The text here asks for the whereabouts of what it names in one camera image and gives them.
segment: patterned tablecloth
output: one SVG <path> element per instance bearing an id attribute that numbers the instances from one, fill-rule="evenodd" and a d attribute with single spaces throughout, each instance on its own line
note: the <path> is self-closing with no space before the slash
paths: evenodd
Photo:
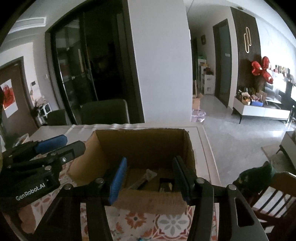
<path id="1" fill-rule="evenodd" d="M 22 220 L 22 229 L 26 233 L 34 233 L 44 213 L 66 183 L 76 186 L 76 183 L 67 175 L 71 162 L 63 166 L 59 180 L 61 186 L 41 199 L 22 208 L 19 217 Z M 187 207 L 182 215 L 160 215 L 149 213 L 133 213 L 115 207 L 105 207 L 108 224 L 113 240 L 186 240 L 189 234 L 194 207 Z M 88 241 L 86 218 L 86 204 L 81 204 L 81 233 L 83 241 Z M 214 212 L 211 240 L 217 240 L 216 214 Z"/>

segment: cardboard box on floor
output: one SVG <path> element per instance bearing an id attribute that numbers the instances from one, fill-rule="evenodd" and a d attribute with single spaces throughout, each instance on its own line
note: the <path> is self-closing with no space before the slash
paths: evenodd
<path id="1" fill-rule="evenodd" d="M 203 97 L 201 93 L 198 93 L 196 98 L 192 98 L 192 109 L 199 110 L 200 109 L 200 99 Z"/>
<path id="2" fill-rule="evenodd" d="M 96 130 L 85 143 L 85 153 L 73 160 L 68 174 L 77 185 L 86 185 L 127 158 L 128 171 L 113 206 L 132 212 L 182 214 L 186 202 L 180 192 L 158 192 L 160 178 L 173 178 L 172 159 L 181 156 L 195 170 L 189 134 L 183 129 Z M 143 190 L 126 189 L 146 169 L 157 172 Z"/>

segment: poster on wall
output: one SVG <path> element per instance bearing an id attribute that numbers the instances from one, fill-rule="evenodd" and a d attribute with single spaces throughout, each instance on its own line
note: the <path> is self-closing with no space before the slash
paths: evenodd
<path id="1" fill-rule="evenodd" d="M 13 93 L 11 80 L 5 81 L 0 86 L 4 93 L 3 108 L 5 111 L 6 117 L 8 118 L 18 110 L 17 103 L 15 102 L 15 95 Z"/>

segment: wooden door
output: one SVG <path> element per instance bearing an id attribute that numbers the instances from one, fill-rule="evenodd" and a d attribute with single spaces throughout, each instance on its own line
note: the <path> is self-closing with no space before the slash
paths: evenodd
<path id="1" fill-rule="evenodd" d="M 21 61 L 16 61 L 0 68 L 0 85 L 4 92 L 1 126 L 7 147 L 18 137 L 26 133 L 32 135 L 38 129 L 25 95 L 27 86 L 24 86 L 21 65 Z"/>

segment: door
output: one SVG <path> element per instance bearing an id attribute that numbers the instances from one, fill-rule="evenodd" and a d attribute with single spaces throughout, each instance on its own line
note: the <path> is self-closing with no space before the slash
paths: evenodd
<path id="1" fill-rule="evenodd" d="M 227 107 L 231 86 L 231 41 L 227 19 L 213 26 L 216 55 L 215 96 Z"/>
<path id="2" fill-rule="evenodd" d="M 83 22 L 77 18 L 62 26 L 54 34 L 58 61 L 60 91 L 71 121 L 81 124 L 80 108 L 83 104 L 96 101 L 96 92 L 83 46 Z"/>
<path id="3" fill-rule="evenodd" d="M 4 92 L 1 126 L 6 146 L 10 146 L 18 137 L 38 129 L 26 99 L 21 61 L 0 69 L 0 86 Z"/>

